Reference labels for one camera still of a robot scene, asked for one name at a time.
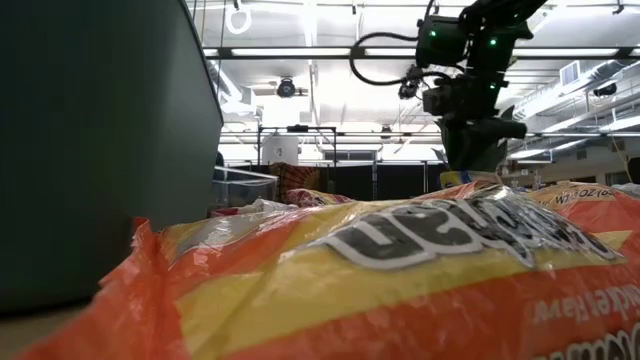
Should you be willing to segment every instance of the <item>floor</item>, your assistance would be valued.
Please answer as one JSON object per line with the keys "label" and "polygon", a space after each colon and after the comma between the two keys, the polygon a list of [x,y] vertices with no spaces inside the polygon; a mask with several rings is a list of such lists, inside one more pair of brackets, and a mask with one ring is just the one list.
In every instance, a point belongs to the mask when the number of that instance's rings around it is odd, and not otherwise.
{"label": "floor", "polygon": [[86,304],[75,304],[36,314],[0,317],[0,360],[12,359],[20,351],[78,314]]}

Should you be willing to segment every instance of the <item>security camera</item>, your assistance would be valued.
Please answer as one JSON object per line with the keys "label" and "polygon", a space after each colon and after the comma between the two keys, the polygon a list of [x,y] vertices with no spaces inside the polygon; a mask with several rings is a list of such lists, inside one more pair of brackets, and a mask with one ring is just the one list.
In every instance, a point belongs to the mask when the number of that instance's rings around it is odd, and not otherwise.
{"label": "security camera", "polygon": [[296,94],[296,87],[293,85],[291,78],[284,78],[280,81],[277,90],[278,96],[281,98],[290,98]]}

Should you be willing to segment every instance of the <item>dark gray bin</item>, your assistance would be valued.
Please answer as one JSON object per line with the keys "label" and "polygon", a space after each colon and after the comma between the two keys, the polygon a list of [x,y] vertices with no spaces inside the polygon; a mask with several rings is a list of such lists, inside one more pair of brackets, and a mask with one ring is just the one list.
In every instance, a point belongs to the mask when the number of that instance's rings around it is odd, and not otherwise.
{"label": "dark gray bin", "polygon": [[0,313],[86,298],[206,216],[222,115],[181,0],[3,3]]}

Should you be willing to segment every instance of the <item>clear plastic bin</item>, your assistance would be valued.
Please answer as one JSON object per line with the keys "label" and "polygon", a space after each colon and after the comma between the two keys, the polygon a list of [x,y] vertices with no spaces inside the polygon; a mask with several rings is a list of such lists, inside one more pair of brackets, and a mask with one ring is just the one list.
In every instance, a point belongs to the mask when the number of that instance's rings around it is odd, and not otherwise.
{"label": "clear plastic bin", "polygon": [[250,205],[257,199],[275,201],[278,177],[216,166],[225,172],[225,180],[211,182],[209,211]]}

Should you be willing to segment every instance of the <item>crinkled plastic packaging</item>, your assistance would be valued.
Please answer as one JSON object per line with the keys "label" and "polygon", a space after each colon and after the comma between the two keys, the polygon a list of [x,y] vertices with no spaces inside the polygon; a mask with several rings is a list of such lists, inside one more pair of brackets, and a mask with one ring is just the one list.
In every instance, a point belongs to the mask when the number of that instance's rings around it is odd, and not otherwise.
{"label": "crinkled plastic packaging", "polygon": [[638,200],[528,196],[472,183],[160,234],[141,221],[92,305],[23,357],[639,359]]}

